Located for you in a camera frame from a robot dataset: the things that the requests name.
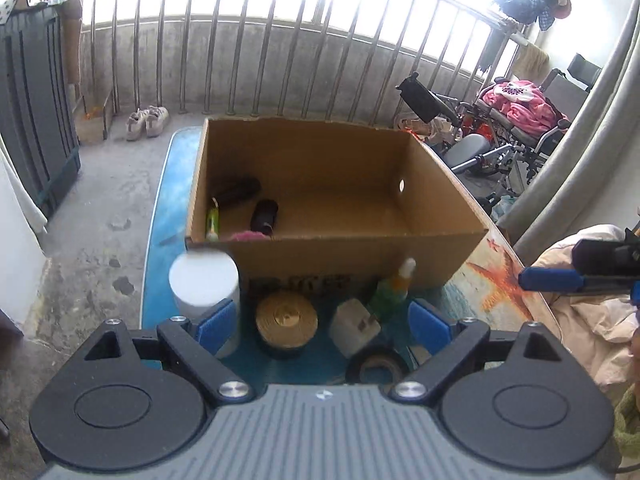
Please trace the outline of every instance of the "pair of shoes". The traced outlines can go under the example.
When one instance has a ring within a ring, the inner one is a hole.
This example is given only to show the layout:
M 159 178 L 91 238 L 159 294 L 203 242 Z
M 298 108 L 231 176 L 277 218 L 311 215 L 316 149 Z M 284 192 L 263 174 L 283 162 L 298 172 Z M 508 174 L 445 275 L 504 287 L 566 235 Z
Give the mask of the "pair of shoes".
M 157 137 L 168 119 L 169 112 L 163 106 L 133 112 L 127 119 L 127 140 L 138 140 L 145 130 L 147 137 Z

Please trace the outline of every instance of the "pink blanket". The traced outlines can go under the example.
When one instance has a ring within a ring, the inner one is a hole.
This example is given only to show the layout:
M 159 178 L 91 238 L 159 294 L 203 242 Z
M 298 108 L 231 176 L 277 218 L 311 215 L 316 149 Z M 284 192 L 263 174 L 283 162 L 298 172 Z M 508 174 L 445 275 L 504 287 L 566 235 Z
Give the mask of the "pink blanket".
M 535 138 L 558 124 L 553 108 L 531 81 L 497 84 L 484 93 L 482 100 Z

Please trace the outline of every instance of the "concrete floor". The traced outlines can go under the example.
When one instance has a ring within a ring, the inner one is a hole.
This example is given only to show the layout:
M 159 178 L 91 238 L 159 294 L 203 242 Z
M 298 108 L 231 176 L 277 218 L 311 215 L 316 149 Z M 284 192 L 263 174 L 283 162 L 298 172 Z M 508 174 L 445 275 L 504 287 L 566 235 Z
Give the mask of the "concrete floor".
M 137 327 L 146 242 L 172 133 L 202 124 L 199 113 L 171 117 L 164 134 L 124 140 L 125 116 L 106 142 L 83 146 L 74 188 L 41 245 L 49 258 L 40 302 L 24 338 L 0 335 L 0 416 L 12 432 L 0 444 L 0 478 L 31 480 L 45 468 L 31 439 L 28 410 L 39 391 L 104 319 Z M 492 188 L 463 177 L 472 194 Z

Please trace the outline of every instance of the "curtain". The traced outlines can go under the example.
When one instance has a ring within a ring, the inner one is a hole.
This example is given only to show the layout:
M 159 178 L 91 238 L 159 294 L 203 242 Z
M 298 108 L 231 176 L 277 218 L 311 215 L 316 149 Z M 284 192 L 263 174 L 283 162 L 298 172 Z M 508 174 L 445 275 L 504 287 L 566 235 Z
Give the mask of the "curtain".
M 640 0 L 560 145 L 513 208 L 498 221 L 525 265 L 566 235 L 602 189 L 640 123 Z
M 34 204 L 33 200 L 24 189 L 24 186 L 18 177 L 18 173 L 15 171 L 9 152 L 4 145 L 2 136 L 0 136 L 0 164 L 4 166 L 6 173 L 9 176 L 9 182 L 14 188 L 14 193 L 18 199 L 18 204 L 20 204 L 20 208 L 22 209 L 22 214 L 29 223 L 33 232 L 36 234 L 47 232 L 45 229 L 47 218 L 42 214 L 42 211 L 38 209 L 38 206 Z

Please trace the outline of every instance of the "cardboard box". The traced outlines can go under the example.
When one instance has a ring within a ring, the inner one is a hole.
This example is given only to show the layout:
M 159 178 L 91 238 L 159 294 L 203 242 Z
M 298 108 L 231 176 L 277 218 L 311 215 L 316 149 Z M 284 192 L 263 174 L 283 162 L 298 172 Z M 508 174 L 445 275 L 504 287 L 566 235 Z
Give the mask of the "cardboard box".
M 211 190 L 254 176 L 260 196 L 220 212 L 207 242 Z M 269 240 L 231 241 L 255 203 L 279 211 Z M 387 276 L 406 257 L 413 285 L 443 285 L 486 228 L 473 198 L 431 150 L 408 133 L 336 122 L 265 118 L 205 120 L 191 188 L 188 248 L 229 253 L 243 280 L 292 276 Z

